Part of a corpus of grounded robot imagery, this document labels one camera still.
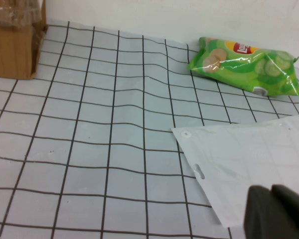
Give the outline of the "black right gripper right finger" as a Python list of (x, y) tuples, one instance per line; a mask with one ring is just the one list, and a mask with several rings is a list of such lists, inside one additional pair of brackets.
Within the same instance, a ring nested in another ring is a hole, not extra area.
[(299, 229), (299, 194), (284, 185), (273, 185), (271, 192)]

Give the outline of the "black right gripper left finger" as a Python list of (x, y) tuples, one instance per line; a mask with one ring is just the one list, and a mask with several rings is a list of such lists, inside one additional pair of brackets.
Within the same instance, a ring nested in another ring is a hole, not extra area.
[(245, 237), (299, 239), (299, 229), (271, 189), (259, 185), (249, 188), (243, 224)]

